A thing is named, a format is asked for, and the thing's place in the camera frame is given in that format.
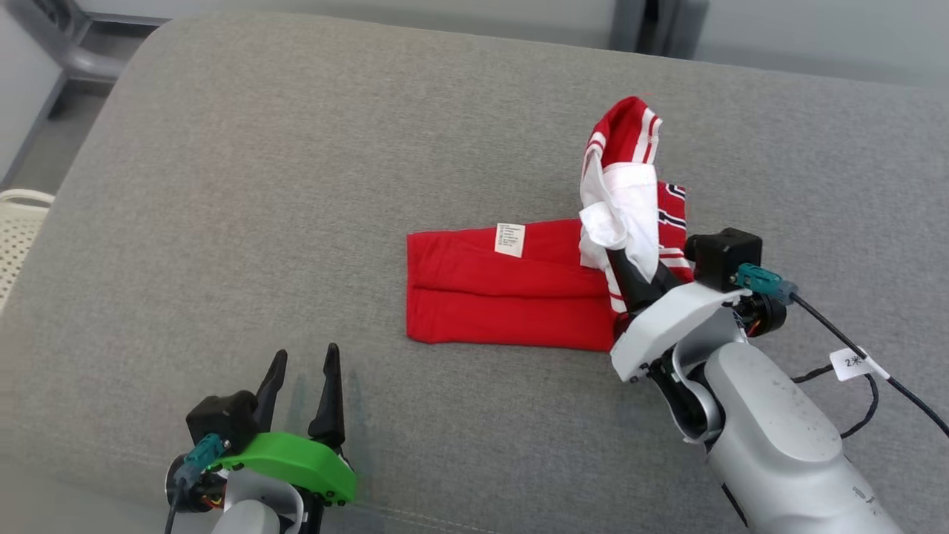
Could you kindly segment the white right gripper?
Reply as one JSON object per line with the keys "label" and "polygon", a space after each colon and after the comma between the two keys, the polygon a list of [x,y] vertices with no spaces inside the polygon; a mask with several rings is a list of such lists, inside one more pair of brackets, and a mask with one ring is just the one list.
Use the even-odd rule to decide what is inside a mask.
{"label": "white right gripper", "polygon": [[641,312],[609,352],[624,382],[643,378],[651,363],[693,332],[698,334],[686,344],[688,349],[715,349],[739,338],[729,304],[752,295],[749,289],[719,291],[701,283],[682,285],[684,281],[667,265],[658,265],[650,283],[628,260],[626,251],[606,250],[606,255],[626,310]]}

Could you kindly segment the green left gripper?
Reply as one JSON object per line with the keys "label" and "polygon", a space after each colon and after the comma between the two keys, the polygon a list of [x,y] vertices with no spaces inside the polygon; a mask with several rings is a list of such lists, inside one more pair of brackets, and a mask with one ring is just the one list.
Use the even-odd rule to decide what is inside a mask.
{"label": "green left gripper", "polygon": [[257,391],[254,422],[259,432],[240,453],[227,452],[210,464],[211,469],[251,470],[319,495],[333,504],[355,500],[357,478],[340,453],[345,443],[345,402],[341,352],[329,343],[323,359],[323,390],[316,415],[305,437],[270,432],[276,398],[287,372],[288,353],[279,349]]}

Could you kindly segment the red Bulls 23 shorts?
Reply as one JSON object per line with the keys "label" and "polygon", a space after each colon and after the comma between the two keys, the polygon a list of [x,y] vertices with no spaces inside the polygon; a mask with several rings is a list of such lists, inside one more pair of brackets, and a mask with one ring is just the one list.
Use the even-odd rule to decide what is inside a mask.
{"label": "red Bulls 23 shorts", "polygon": [[581,229],[530,223],[521,257],[495,250],[495,228],[408,234],[407,337],[608,352],[617,314],[604,273],[580,262]]}

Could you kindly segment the white perforated laundry basket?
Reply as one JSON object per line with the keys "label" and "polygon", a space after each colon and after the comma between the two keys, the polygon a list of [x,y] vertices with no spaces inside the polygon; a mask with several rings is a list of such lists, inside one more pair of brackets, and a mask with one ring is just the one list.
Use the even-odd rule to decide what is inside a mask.
{"label": "white perforated laundry basket", "polygon": [[0,312],[55,197],[41,191],[0,191]]}

